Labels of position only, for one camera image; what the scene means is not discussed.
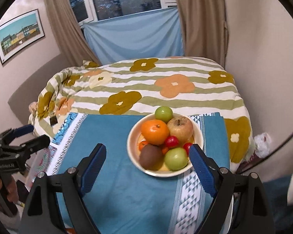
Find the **red cherry tomato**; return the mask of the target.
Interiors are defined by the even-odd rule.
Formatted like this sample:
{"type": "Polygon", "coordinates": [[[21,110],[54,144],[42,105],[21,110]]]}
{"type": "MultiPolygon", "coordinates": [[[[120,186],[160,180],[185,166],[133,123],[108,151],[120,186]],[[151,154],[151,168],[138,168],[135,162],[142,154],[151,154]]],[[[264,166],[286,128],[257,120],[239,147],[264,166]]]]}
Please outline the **red cherry tomato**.
{"type": "Polygon", "coordinates": [[[164,145],[167,148],[175,148],[179,145],[179,140],[175,136],[169,136],[165,139],[164,145]]]}
{"type": "Polygon", "coordinates": [[[183,145],[183,149],[186,151],[186,154],[189,155],[189,150],[193,144],[188,142],[183,145]]]}

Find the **cream fruit plate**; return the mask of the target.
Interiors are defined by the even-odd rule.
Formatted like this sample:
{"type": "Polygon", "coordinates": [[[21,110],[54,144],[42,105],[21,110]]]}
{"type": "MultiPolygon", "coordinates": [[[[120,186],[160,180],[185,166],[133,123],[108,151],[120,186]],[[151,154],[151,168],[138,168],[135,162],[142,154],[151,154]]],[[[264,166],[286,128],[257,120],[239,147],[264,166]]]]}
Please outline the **cream fruit plate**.
{"type": "Polygon", "coordinates": [[[127,153],[142,172],[154,177],[173,177],[192,167],[189,147],[204,145],[199,121],[194,116],[173,113],[164,123],[149,114],[140,119],[127,138],[127,153]]]}

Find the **brown kiwi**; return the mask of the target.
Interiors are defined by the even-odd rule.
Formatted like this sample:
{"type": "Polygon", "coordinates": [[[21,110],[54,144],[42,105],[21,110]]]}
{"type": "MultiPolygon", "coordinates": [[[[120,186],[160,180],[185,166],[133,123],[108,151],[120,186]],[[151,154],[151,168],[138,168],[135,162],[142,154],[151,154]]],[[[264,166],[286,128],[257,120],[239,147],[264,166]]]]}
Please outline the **brown kiwi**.
{"type": "Polygon", "coordinates": [[[163,166],[163,159],[164,155],[160,147],[147,144],[142,148],[139,163],[146,170],[157,171],[163,166]]]}

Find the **large orange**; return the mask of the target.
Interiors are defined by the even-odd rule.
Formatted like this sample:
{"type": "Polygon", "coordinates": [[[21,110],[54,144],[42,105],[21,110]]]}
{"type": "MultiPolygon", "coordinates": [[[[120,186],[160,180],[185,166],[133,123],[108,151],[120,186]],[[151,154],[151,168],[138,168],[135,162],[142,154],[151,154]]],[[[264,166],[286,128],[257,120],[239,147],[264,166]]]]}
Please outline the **large orange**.
{"type": "Polygon", "coordinates": [[[158,119],[145,121],[141,126],[141,133],[153,145],[163,144],[170,135],[166,123],[158,119]]]}

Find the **green apple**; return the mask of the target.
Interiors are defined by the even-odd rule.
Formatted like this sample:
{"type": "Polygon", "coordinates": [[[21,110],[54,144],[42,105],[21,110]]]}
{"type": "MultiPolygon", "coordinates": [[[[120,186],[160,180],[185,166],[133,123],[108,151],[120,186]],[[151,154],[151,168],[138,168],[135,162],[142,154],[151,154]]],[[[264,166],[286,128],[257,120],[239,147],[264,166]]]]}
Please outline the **green apple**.
{"type": "Polygon", "coordinates": [[[178,171],[188,164],[188,155],[181,147],[173,148],[166,152],[164,163],[170,171],[178,171]]]}
{"type": "Polygon", "coordinates": [[[168,106],[160,106],[155,110],[155,119],[168,123],[173,119],[173,111],[168,106]]]}

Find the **grey headboard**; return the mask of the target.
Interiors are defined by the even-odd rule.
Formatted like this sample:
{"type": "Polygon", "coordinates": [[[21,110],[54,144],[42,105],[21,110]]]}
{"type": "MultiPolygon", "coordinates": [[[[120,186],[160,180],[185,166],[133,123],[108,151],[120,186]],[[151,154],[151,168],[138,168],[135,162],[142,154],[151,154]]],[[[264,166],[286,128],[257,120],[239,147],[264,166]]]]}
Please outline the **grey headboard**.
{"type": "Polygon", "coordinates": [[[29,104],[37,101],[40,92],[56,73],[69,66],[63,54],[55,56],[26,79],[11,95],[8,105],[22,125],[27,125],[28,123],[30,115],[29,104]]]}

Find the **white plastic bag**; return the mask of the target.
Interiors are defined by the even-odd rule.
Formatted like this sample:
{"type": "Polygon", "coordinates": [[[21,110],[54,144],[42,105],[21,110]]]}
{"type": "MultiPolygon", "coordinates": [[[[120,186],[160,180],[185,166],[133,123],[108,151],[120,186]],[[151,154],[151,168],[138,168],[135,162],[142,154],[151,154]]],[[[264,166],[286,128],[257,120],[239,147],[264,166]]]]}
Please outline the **white plastic bag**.
{"type": "Polygon", "coordinates": [[[260,159],[267,157],[272,152],[272,139],[268,133],[264,132],[262,134],[256,135],[254,137],[254,143],[256,145],[255,154],[260,159]]]}

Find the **teal patterned cloth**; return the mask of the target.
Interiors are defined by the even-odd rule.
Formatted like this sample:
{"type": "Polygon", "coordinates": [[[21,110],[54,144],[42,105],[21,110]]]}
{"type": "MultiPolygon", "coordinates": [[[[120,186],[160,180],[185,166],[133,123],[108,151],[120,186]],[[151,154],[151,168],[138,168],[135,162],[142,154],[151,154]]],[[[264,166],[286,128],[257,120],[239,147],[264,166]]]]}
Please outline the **teal patterned cloth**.
{"type": "Polygon", "coordinates": [[[174,177],[140,171],[127,153],[127,138],[140,116],[70,113],[37,168],[63,173],[98,143],[107,156],[83,200],[101,233],[194,233],[212,202],[194,170],[174,177]]]}

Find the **green apple in plate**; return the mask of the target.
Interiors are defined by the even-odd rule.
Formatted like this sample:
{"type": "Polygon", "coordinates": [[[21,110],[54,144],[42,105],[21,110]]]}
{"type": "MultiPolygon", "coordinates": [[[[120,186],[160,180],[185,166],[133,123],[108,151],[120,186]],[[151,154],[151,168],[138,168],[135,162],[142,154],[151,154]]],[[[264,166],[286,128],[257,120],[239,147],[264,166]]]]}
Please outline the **green apple in plate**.
{"type": "Polygon", "coordinates": [[[181,147],[173,148],[166,152],[164,163],[170,171],[178,171],[188,164],[188,155],[181,147]]]}

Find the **left beige curtain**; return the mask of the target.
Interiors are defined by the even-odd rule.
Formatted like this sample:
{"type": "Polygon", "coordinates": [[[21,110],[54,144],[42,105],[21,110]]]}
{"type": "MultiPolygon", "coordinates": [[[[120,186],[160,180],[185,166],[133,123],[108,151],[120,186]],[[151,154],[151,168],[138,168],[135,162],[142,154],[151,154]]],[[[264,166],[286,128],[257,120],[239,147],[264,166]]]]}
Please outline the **left beige curtain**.
{"type": "Polygon", "coordinates": [[[53,35],[61,53],[70,66],[81,66],[83,61],[102,63],[92,52],[77,22],[69,0],[44,0],[53,35]]]}

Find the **large yellow-red apple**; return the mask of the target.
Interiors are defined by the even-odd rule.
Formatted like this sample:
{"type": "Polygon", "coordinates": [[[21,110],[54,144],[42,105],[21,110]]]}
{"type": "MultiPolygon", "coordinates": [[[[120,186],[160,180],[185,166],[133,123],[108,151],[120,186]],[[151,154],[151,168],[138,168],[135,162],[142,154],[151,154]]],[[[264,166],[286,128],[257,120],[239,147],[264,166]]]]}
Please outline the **large yellow-red apple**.
{"type": "Polygon", "coordinates": [[[177,137],[180,143],[187,142],[193,135],[193,125],[187,117],[175,117],[168,121],[167,126],[170,131],[170,136],[177,137]]]}

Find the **small mandarin in plate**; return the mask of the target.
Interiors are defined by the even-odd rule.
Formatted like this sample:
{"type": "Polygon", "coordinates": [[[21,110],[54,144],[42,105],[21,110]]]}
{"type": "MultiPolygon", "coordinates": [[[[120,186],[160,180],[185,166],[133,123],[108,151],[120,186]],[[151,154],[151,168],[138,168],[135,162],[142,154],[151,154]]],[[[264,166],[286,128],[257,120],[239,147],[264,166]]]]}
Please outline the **small mandarin in plate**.
{"type": "Polygon", "coordinates": [[[142,140],[142,141],[140,141],[139,144],[138,144],[138,149],[139,149],[139,151],[142,151],[143,148],[144,148],[144,146],[148,145],[148,143],[149,143],[149,142],[146,141],[146,140],[142,140]]]}

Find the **floral striped duvet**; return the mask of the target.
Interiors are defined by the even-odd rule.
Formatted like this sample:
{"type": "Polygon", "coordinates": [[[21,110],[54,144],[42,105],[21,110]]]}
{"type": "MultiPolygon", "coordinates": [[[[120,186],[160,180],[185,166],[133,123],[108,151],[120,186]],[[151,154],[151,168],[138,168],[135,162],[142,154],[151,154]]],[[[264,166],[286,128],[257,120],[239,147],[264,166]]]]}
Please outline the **floral striped duvet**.
{"type": "Polygon", "coordinates": [[[250,116],[233,75],[199,57],[147,58],[55,73],[29,106],[36,135],[54,137],[69,113],[146,115],[160,106],[183,115],[219,113],[225,121],[230,168],[255,152],[250,116]]]}

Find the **light blue hanging sheet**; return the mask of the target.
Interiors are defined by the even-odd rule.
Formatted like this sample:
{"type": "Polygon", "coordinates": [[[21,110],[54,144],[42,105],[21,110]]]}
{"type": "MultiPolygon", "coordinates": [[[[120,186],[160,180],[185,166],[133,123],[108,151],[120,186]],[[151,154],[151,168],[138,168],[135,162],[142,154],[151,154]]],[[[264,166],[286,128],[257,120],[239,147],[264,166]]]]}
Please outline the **light blue hanging sheet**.
{"type": "Polygon", "coordinates": [[[92,52],[104,65],[184,55],[176,7],[86,23],[83,32],[92,52]]]}

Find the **right beige curtain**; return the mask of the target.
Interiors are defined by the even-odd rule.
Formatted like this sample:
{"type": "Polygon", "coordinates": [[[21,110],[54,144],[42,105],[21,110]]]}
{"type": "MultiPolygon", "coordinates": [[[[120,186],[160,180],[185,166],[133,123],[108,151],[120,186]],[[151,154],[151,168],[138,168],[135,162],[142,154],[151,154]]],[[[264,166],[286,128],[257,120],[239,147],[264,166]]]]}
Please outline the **right beige curtain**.
{"type": "Polygon", "coordinates": [[[184,53],[225,66],[228,51],[225,0],[176,0],[184,53]]]}

